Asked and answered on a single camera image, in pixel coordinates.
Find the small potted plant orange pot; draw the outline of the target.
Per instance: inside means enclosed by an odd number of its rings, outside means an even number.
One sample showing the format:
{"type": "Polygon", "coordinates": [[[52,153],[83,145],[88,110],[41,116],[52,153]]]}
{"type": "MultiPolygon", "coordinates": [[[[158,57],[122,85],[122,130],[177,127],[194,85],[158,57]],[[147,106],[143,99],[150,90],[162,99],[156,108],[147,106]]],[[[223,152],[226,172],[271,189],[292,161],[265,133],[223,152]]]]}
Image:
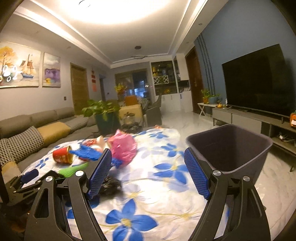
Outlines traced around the small potted plant orange pot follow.
{"type": "Polygon", "coordinates": [[[211,92],[208,89],[202,89],[201,90],[202,96],[203,96],[203,103],[208,104],[209,103],[209,98],[211,97],[211,92]]]}

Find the dark entrance door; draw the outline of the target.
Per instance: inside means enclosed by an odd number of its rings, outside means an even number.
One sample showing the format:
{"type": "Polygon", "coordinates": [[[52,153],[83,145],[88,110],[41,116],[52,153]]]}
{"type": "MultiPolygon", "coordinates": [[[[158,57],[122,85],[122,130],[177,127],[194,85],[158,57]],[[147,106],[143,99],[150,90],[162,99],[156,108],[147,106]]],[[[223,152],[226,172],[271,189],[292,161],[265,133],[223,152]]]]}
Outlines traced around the dark entrance door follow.
{"type": "Polygon", "coordinates": [[[199,108],[198,103],[203,101],[203,95],[201,93],[201,90],[204,88],[204,86],[201,75],[200,63],[198,60],[195,47],[193,47],[185,56],[185,60],[191,86],[193,112],[200,114],[201,109],[199,108]]]}

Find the large pink plastic bag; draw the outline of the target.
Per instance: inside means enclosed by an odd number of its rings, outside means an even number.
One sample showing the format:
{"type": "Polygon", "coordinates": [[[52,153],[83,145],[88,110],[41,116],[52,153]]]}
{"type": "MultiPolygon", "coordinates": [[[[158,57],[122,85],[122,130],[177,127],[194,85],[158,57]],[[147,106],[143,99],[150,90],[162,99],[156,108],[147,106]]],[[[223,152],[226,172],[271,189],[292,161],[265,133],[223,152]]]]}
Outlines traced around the large pink plastic bag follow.
{"type": "Polygon", "coordinates": [[[112,164],[116,168],[127,166],[137,155],[137,142],[131,134],[119,129],[107,140],[112,154],[112,164]]]}

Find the orange white paper cup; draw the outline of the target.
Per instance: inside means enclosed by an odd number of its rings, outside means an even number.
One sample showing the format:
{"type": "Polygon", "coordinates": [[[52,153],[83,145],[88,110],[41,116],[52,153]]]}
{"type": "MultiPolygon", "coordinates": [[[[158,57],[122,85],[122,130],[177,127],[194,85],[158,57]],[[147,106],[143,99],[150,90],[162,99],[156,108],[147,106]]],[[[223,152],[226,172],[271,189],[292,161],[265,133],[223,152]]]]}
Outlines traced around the orange white paper cup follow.
{"type": "Polygon", "coordinates": [[[104,140],[104,136],[99,136],[96,139],[96,144],[98,145],[98,150],[103,152],[106,148],[109,148],[107,141],[104,140]]]}

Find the floral blue white tablecloth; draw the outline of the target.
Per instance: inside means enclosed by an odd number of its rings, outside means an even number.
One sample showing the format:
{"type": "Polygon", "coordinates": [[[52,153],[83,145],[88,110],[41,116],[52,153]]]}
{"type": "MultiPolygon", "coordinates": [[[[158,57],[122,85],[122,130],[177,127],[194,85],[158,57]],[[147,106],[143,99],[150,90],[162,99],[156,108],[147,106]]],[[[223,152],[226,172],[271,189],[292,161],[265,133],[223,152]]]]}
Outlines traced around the floral blue white tablecloth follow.
{"type": "Polygon", "coordinates": [[[132,138],[132,162],[109,172],[121,190],[90,202],[101,230],[108,240],[188,240],[206,200],[185,166],[179,132],[153,128],[132,138]]]}

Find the glass teapot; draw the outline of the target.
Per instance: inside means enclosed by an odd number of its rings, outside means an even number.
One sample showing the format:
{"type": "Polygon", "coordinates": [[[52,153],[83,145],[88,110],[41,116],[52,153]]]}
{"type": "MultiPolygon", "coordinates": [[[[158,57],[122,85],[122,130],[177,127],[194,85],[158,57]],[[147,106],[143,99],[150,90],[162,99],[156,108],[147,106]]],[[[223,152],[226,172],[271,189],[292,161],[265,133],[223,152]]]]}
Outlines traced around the glass teapot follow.
{"type": "Polygon", "coordinates": [[[135,114],[134,113],[125,113],[125,116],[123,118],[123,123],[127,126],[135,125],[137,122],[135,120],[135,114]]]}

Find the sailboat painting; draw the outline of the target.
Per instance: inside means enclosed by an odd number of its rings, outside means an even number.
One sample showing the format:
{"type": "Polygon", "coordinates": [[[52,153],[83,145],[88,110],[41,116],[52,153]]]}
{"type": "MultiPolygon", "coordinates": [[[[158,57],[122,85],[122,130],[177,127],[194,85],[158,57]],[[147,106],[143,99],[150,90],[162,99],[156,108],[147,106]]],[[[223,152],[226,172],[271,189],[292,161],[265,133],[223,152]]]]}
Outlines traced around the sailboat painting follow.
{"type": "Polygon", "coordinates": [[[39,87],[41,52],[12,42],[1,42],[1,88],[39,87]]]}

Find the red snack wrapper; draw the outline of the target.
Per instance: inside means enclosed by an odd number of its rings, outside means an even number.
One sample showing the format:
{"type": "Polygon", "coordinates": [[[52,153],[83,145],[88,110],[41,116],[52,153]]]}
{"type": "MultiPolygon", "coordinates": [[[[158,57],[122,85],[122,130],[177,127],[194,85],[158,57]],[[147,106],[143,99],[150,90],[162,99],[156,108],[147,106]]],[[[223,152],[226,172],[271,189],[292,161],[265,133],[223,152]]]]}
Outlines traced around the red snack wrapper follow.
{"type": "Polygon", "coordinates": [[[88,139],[88,140],[84,140],[81,144],[80,144],[81,149],[86,150],[86,151],[90,151],[90,150],[98,150],[97,147],[97,140],[95,138],[92,139],[88,139]]]}

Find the purple abstract painting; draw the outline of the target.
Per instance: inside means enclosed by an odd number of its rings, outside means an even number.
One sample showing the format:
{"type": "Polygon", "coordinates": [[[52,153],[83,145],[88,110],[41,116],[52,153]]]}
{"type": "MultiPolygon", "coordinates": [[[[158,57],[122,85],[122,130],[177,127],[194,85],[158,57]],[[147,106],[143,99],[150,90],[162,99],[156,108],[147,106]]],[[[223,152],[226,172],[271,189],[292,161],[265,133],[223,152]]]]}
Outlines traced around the purple abstract painting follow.
{"type": "Polygon", "coordinates": [[[49,53],[43,56],[43,87],[61,87],[61,58],[49,53]]]}

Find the grey plastic trash bin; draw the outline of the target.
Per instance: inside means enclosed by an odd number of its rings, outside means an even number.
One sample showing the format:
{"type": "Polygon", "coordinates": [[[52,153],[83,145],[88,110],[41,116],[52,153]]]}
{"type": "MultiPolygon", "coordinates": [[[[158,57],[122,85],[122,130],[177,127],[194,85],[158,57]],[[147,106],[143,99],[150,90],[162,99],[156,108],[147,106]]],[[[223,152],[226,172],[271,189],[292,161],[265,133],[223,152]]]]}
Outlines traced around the grey plastic trash bin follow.
{"type": "Polygon", "coordinates": [[[231,178],[248,176],[255,184],[264,166],[271,138],[226,124],[186,137],[198,159],[231,178]]]}

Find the red gold paper cup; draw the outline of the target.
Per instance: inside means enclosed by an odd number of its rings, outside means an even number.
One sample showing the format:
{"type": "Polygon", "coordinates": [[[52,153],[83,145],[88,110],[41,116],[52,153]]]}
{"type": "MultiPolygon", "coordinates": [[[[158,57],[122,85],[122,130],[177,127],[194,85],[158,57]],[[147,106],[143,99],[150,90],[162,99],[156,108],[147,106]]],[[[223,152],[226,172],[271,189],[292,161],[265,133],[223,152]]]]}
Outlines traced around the red gold paper cup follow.
{"type": "Polygon", "coordinates": [[[54,150],[52,154],[54,161],[60,164],[72,164],[73,155],[70,153],[71,150],[70,146],[54,150]]]}

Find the blue foam fruit net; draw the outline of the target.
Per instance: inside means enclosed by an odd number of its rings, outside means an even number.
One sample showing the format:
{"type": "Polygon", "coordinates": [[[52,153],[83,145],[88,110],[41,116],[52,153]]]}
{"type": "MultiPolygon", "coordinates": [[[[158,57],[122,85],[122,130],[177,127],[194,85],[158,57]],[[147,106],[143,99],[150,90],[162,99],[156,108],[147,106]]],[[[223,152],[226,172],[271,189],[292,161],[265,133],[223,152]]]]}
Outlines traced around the blue foam fruit net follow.
{"type": "MultiPolygon", "coordinates": [[[[90,160],[90,161],[98,161],[102,155],[102,151],[98,151],[86,145],[80,144],[79,149],[77,150],[70,150],[70,154],[78,156],[81,160],[90,160]]],[[[123,165],[123,161],[112,157],[111,158],[111,165],[119,168],[123,165]]]]}

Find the grey tv console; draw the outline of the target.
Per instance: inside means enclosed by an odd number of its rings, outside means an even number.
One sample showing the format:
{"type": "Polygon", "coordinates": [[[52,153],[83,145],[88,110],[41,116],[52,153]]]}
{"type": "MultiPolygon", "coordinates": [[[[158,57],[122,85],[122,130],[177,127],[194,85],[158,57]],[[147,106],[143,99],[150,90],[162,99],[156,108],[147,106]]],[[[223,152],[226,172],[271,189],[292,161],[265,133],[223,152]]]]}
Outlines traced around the grey tv console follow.
{"type": "Polygon", "coordinates": [[[213,121],[230,123],[266,135],[276,147],[295,156],[295,128],[290,126],[288,118],[231,108],[214,108],[212,118],[213,121]]]}

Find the green foam fruit net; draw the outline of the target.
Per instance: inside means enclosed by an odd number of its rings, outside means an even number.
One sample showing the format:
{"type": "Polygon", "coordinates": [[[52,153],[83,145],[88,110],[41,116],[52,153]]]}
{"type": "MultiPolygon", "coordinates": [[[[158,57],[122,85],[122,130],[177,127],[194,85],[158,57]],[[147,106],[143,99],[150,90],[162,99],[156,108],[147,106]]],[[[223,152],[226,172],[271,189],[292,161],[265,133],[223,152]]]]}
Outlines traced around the green foam fruit net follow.
{"type": "Polygon", "coordinates": [[[88,167],[88,162],[76,165],[76,166],[69,166],[67,168],[63,168],[58,171],[59,175],[62,175],[64,178],[69,178],[72,175],[74,175],[77,171],[84,170],[85,168],[88,167]]]}

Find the black plastic bag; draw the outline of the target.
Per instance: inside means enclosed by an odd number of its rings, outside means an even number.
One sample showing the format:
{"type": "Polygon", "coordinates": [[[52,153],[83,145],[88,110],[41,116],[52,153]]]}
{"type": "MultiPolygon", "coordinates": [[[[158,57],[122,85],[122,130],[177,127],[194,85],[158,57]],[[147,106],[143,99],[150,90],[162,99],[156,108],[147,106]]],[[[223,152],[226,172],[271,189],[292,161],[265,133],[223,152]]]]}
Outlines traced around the black plastic bag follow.
{"type": "Polygon", "coordinates": [[[107,176],[99,190],[99,194],[103,196],[114,196],[115,194],[121,192],[122,185],[121,182],[111,176],[107,176]]]}

